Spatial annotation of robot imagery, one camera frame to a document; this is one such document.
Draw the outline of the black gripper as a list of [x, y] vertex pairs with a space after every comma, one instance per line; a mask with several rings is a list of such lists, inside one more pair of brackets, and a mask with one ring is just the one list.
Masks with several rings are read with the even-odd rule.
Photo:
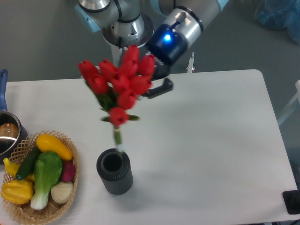
[[[171, 67], [188, 48], [188, 41], [177, 30], [177, 27], [178, 24], [160, 25], [145, 44], [146, 49], [157, 59], [153, 80], [162, 79], [169, 75]], [[173, 82], [169, 78], [165, 78], [160, 86], [149, 89], [142, 96], [152, 99], [172, 90]]]

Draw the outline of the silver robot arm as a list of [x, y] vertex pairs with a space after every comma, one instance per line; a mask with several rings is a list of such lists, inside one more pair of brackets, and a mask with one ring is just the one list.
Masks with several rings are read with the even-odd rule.
[[173, 89], [168, 78], [171, 67], [226, 4], [225, 0], [152, 0], [150, 7], [165, 16], [158, 27], [141, 11], [139, 0], [81, 0], [75, 13], [90, 32], [102, 33], [116, 66], [130, 45], [137, 45], [141, 56], [155, 56], [153, 80], [163, 79], [163, 84], [145, 93], [154, 98]]

